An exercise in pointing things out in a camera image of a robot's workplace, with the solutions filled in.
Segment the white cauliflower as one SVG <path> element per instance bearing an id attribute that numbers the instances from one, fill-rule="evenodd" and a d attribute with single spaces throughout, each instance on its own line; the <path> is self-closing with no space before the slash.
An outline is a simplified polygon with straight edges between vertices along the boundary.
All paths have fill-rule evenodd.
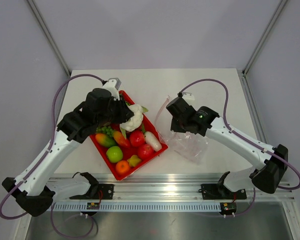
<path id="1" fill-rule="evenodd" d="M 127 132 L 133 132 L 141 126 L 144 113 L 149 111 L 146 107 L 139 104 L 129 105 L 128 108 L 132 111 L 133 116 L 128 121 L 119 125 L 120 131 L 125 139 L 127 138 Z"/>

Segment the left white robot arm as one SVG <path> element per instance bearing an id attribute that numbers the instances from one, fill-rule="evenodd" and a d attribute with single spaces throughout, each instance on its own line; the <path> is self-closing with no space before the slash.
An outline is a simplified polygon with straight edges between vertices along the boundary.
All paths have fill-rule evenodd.
<path id="1" fill-rule="evenodd" d="M 17 177 L 7 177 L 2 186 L 16 203 L 33 217 L 38 217 L 55 202 L 82 196 L 93 199 L 99 182 L 89 173 L 81 177 L 60 180 L 54 186 L 47 182 L 61 163 L 97 128 L 106 124 L 121 124 L 133 116 L 123 96 L 115 87 L 95 88 L 85 101 L 65 114 L 52 131 L 51 140 L 37 158 Z"/>

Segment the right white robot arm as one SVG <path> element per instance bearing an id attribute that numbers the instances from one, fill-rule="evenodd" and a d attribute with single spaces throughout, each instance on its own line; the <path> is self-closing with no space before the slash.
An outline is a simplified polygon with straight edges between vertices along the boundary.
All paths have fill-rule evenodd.
<path id="1" fill-rule="evenodd" d="M 216 190 L 220 197 L 229 198 L 234 192 L 253 187 L 268 194 L 276 191 L 287 167 L 273 155 L 286 160 L 286 147 L 281 144 L 273 147 L 240 131 L 230 130 L 217 112 L 206 106 L 196 110 L 182 97 L 172 100 L 166 109 L 172 116 L 171 131 L 199 134 L 215 140 L 252 165 L 244 170 L 225 172 L 217 183 Z"/>

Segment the clear zip top bag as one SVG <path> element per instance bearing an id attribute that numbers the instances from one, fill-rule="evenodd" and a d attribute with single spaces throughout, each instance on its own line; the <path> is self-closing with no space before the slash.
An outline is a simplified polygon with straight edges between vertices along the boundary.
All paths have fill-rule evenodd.
<path id="1" fill-rule="evenodd" d="M 172 116 L 166 109 L 171 101 L 171 97 L 167 96 L 154 120 L 159 140 L 187 161 L 200 165 L 204 162 L 204 156 L 208 150 L 208 139 L 190 132 L 171 131 Z"/>

